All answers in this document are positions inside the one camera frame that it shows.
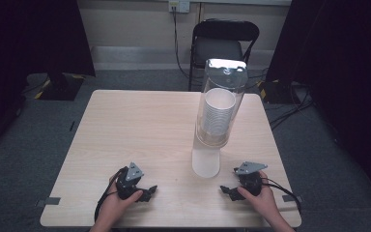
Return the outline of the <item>person's right hand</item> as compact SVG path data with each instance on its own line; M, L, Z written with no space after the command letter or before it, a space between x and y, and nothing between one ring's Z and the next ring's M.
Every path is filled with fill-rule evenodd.
M257 196L252 195L243 187L238 187L238 192L250 203L253 209L260 214L271 227L274 227L277 223L284 221L284 218L277 209L273 192L269 187L262 186L261 192Z

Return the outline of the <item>black curtain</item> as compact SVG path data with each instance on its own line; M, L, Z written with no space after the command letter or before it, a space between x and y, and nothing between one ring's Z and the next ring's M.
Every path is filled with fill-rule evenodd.
M0 135L32 73L95 74L77 0L0 0Z
M267 79L309 85L371 180L371 0L291 0Z

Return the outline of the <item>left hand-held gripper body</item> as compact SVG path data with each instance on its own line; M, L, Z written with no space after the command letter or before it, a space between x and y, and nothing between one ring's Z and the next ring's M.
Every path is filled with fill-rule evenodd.
M118 171L115 180L118 195L121 199L128 199L138 191L137 184L143 177L142 170L132 161Z

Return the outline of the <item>person's left hand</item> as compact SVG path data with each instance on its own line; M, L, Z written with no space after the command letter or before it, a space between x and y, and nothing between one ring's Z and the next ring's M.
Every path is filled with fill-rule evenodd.
M110 180L111 187L107 191L107 196L100 207L97 222L102 225L111 227L125 213L128 207L136 202L143 194L142 190L138 190L127 199L121 199L117 193L116 184Z

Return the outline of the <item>clear tube cup dispenser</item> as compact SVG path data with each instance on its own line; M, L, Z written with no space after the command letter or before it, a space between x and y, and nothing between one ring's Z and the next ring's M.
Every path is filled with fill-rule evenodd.
M246 63L236 60L209 59L206 62L199 108L195 123L194 141L191 150L193 171L202 178L212 178L220 170L220 150L230 137L231 130L243 100L247 82ZM228 131L220 136L212 136L201 128L205 94L213 88L228 90L236 97Z

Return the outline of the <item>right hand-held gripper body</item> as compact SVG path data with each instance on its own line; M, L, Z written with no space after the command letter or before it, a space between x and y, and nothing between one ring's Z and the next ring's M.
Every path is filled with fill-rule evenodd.
M257 196L260 194L263 185L259 171L267 167L263 163L244 161L239 167L234 168L234 172L243 187L252 195Z

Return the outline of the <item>stack of white paper cups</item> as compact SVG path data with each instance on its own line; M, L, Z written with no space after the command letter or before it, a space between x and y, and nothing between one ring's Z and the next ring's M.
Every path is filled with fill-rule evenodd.
M228 131L236 105L236 97L228 90L213 88L205 94L202 130L212 136L220 136Z

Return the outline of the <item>black stand base striped tape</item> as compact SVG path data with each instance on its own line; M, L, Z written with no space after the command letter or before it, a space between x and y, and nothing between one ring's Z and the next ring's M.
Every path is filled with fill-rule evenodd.
M300 100L291 85L285 85L279 80L257 83L260 97L271 104L299 104Z
M83 81L84 77L77 74L50 74L48 80L35 96L35 99L44 101L73 101Z

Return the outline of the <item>black folding chair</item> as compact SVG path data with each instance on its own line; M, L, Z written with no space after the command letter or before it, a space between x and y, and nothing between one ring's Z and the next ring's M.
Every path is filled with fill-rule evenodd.
M204 69L208 59L249 61L251 49L260 30L253 22L209 18L194 26L190 49L188 90L191 90L194 71Z

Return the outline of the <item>white wall socket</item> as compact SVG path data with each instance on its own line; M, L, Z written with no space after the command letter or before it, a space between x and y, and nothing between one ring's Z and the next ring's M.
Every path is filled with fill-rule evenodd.
M170 0L168 2L168 11L170 13L188 14L190 11L190 3L188 1Z

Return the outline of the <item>grey tape strip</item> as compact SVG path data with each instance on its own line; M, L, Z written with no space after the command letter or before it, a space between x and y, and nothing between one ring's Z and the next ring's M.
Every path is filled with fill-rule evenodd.
M285 195L282 195L282 198L283 198L283 201L284 201L284 202L295 201L296 199L297 199L300 203L303 202L303 198L302 198L301 196L293 197L293 196L291 196L291 195L285 194Z
M44 208L46 205L58 205L60 200L60 197L46 197L45 199L38 200L35 206Z

